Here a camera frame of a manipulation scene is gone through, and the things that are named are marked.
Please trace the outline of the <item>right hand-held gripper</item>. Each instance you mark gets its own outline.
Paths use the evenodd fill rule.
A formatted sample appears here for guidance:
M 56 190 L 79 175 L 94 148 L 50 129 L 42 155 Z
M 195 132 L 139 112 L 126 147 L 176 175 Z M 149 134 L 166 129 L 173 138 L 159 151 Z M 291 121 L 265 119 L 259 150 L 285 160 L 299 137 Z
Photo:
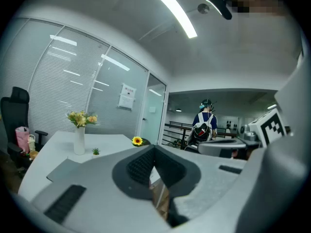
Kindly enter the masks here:
M 269 144 L 287 135 L 277 109 L 272 109 L 252 122 L 241 126 L 238 139 L 213 140 L 200 143 L 202 155 L 233 158 L 233 152 L 266 148 Z

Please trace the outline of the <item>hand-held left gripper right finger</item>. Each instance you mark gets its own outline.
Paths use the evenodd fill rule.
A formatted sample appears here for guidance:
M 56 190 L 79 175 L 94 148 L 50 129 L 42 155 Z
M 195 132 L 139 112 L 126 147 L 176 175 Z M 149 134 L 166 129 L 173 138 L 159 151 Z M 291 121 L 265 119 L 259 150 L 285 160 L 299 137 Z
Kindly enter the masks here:
M 155 208 L 172 228 L 211 208 L 232 187 L 246 164 L 245 160 L 201 155 L 166 145 L 161 147 L 195 163 L 201 172 L 200 181 L 188 195 L 172 199 L 155 170 Z

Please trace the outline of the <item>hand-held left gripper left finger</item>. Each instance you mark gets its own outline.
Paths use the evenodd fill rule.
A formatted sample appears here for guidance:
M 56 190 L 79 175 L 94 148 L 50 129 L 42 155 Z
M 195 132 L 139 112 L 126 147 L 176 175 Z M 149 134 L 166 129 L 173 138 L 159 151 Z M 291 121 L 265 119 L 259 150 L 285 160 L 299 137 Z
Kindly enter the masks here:
M 151 200 L 134 199 L 123 193 L 112 178 L 113 167 L 122 159 L 144 150 L 132 148 L 90 159 L 60 178 L 32 200 L 41 212 L 71 186 L 86 190 L 66 216 L 62 226 L 72 231 L 169 231 Z

